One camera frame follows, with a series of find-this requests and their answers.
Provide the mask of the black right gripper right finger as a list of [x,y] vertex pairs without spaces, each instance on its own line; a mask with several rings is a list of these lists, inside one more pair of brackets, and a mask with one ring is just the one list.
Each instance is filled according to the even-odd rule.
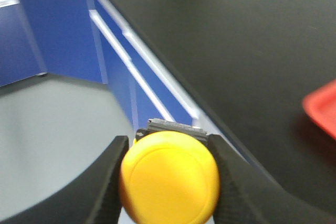
[[335,216],[286,192],[244,161],[220,136],[208,137],[220,175],[215,223],[335,223]]

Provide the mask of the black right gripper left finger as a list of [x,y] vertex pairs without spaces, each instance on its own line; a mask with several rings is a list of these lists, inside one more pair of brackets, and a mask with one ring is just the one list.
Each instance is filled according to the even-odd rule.
[[116,136],[68,185],[3,223],[118,223],[119,172],[128,149],[128,137]]

